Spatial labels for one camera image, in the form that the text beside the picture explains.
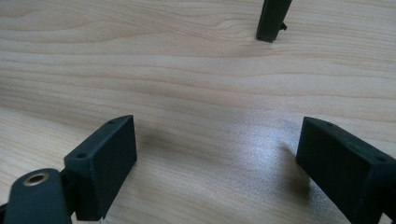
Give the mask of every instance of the black plastic bracket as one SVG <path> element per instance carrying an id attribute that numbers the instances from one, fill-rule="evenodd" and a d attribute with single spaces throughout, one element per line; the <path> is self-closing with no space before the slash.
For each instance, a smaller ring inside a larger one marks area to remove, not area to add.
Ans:
<path id="1" fill-rule="evenodd" d="M 71 223 L 106 216 L 136 162 L 134 117 L 110 120 L 64 157 L 65 168 L 33 171 L 12 185 L 0 223 Z"/>
<path id="2" fill-rule="evenodd" d="M 286 31 L 288 27 L 283 23 L 283 20 L 285 20 L 290 4 L 291 0 L 264 0 L 256 34 L 258 40 L 272 43 L 276 40 L 279 30 Z"/>
<path id="3" fill-rule="evenodd" d="M 351 223 L 396 220 L 396 160 L 351 133 L 304 118 L 297 163 Z"/>

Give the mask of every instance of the light wood surface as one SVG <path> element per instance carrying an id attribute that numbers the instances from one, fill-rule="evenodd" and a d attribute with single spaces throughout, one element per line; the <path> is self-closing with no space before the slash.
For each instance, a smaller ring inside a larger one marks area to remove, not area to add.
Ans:
<path id="1" fill-rule="evenodd" d="M 301 124 L 396 157 L 396 2 L 295 0 L 274 44 L 254 38 L 261 10 L 0 1 L 0 203 L 132 114 L 138 163 L 102 223 L 348 223 L 295 164 Z"/>

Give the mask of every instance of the wooden table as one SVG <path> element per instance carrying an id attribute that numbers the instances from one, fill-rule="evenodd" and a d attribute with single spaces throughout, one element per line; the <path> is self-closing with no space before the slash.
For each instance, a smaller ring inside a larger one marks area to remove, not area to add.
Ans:
<path id="1" fill-rule="evenodd" d="M 102 223 L 348 223 L 295 163 L 301 124 L 326 119 L 396 157 L 396 2 L 293 1 L 274 44 L 254 38 L 261 10 L 1 1 L 0 203 L 132 114 L 138 162 Z"/>

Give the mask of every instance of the hole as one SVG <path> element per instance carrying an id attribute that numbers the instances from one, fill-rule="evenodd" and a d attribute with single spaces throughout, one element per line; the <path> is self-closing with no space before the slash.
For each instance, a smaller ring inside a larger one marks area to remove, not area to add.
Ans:
<path id="1" fill-rule="evenodd" d="M 77 158 L 85 158 L 86 156 L 87 156 L 87 153 L 81 152 L 81 153 L 78 153 Z"/>
<path id="2" fill-rule="evenodd" d="M 382 158 L 382 157 L 375 157 L 377 160 L 379 160 L 379 161 L 387 161 L 387 160 L 385 160 L 384 158 Z"/>
<path id="3" fill-rule="evenodd" d="M 23 185 L 27 187 L 32 187 L 34 185 L 38 185 L 43 183 L 49 178 L 49 174 L 47 173 L 42 173 L 42 174 L 37 174 L 37 175 L 31 175 L 27 179 L 23 181 Z"/>

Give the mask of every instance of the wood grain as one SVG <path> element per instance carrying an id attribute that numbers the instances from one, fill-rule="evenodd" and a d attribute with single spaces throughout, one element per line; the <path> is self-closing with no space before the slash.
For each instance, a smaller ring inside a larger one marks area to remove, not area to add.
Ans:
<path id="1" fill-rule="evenodd" d="M 133 114 L 138 163 L 102 223 L 347 223 L 294 161 L 304 116 L 396 157 L 396 2 L 0 1 L 0 203 Z M 384 217 L 381 223 L 389 223 Z"/>

